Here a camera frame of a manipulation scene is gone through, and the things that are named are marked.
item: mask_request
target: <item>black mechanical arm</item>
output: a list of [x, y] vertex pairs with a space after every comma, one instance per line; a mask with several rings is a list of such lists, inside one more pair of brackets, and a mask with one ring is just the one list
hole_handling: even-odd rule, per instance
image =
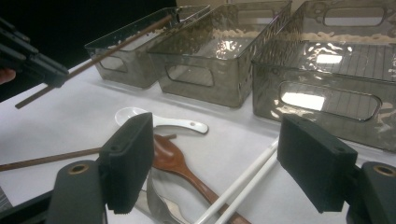
[[154, 158], [152, 115], [125, 122], [102, 146], [97, 161], [62, 168], [52, 191], [0, 214], [7, 224], [106, 224], [106, 208], [129, 213]]
[[355, 165], [358, 153], [314, 122], [283, 118], [277, 158], [322, 212], [349, 204], [349, 224], [396, 223], [396, 168], [381, 162]]
[[30, 38], [0, 18], [0, 68], [10, 68], [18, 76], [28, 76], [39, 83], [61, 87], [69, 74], [67, 68], [30, 45]]

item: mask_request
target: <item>metal spoon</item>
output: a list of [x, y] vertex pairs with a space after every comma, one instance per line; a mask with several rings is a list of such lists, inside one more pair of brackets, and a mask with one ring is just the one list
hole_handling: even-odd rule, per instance
[[169, 224], [190, 224], [181, 215], [178, 205], [169, 203], [160, 195], [154, 188], [154, 183], [151, 178], [151, 172], [148, 173], [147, 181], [147, 203], [149, 211], [152, 215], [158, 218], [162, 223]]
[[[179, 175], [188, 180], [211, 204], [219, 198], [213, 190], [192, 173], [184, 160], [181, 150], [171, 141], [157, 134], [154, 134], [154, 162], [152, 167]], [[228, 205], [224, 204], [220, 208], [219, 213], [223, 214], [227, 208]], [[233, 224], [250, 223], [237, 213], [234, 213], [229, 221]]]
[[[121, 126], [127, 119], [143, 113], [148, 113], [148, 111], [137, 107], [125, 107], [117, 111], [115, 119], [117, 124]], [[158, 126], [177, 126], [188, 128], [198, 133], [207, 133], [209, 130], [207, 125], [188, 119], [167, 119], [152, 115], [152, 123], [154, 128]]]

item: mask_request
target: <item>spoon handle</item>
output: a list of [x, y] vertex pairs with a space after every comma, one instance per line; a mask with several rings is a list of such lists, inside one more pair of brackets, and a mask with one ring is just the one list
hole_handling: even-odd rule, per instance
[[209, 128], [206, 124], [201, 122], [189, 120], [189, 119], [168, 119], [168, 118], [161, 118], [161, 117], [153, 117], [154, 118], [154, 125], [157, 126], [177, 126], [182, 128], [191, 129], [198, 133], [207, 133]]
[[[187, 165], [180, 166], [179, 172], [174, 172], [174, 174], [179, 175], [179, 176], [185, 178], [186, 180], [188, 180], [206, 198], [206, 200], [210, 204], [213, 204], [219, 198], [219, 196], [212, 189], [210, 189], [204, 182], [202, 182], [187, 167]], [[228, 204], [224, 204], [220, 208], [219, 213], [222, 215], [227, 210], [228, 206], [229, 206]], [[239, 215], [236, 212], [230, 217], [230, 220], [228, 222], [232, 223], [232, 224], [248, 224], [248, 223], [250, 223], [244, 217], [242, 217], [241, 215]]]

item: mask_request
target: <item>white chopstick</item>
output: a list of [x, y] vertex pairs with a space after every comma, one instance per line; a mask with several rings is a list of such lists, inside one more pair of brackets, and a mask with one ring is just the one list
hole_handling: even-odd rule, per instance
[[226, 223], [228, 219], [233, 215], [238, 206], [245, 200], [245, 198], [249, 195], [249, 193], [256, 187], [257, 184], [260, 183], [263, 177], [265, 177], [268, 172], [274, 167], [276, 164], [276, 154], [274, 153], [267, 163], [260, 169], [260, 171], [253, 177], [253, 179], [247, 184], [247, 186], [239, 193], [238, 197], [230, 204], [227, 210], [221, 215], [218, 221], [215, 224]]
[[269, 146], [264, 152], [260, 155], [260, 157], [255, 160], [244, 173], [242, 173], [227, 190], [221, 194], [221, 196], [204, 212], [201, 217], [195, 222], [195, 224], [203, 224], [206, 223], [213, 215], [215, 215], [219, 209], [226, 203], [226, 201], [233, 196], [233, 194], [241, 189], [241, 187], [247, 184], [247, 182], [251, 179], [254, 174], [257, 174], [259, 170], [264, 166], [264, 164], [271, 158], [271, 156], [277, 150], [277, 143], [279, 137], [275, 140], [275, 142]]

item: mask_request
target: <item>wooden spoon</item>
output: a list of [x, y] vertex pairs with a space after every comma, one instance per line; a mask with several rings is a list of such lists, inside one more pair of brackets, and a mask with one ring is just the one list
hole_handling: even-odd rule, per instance
[[[152, 164], [154, 168], [179, 175], [188, 180], [211, 204], [219, 198], [213, 190], [192, 173], [184, 160], [183, 153], [171, 141], [155, 134], [154, 147], [154, 162]], [[219, 213], [223, 214], [227, 208], [228, 205], [224, 204], [220, 208]], [[237, 213], [233, 214], [229, 222], [233, 224], [250, 223]]]

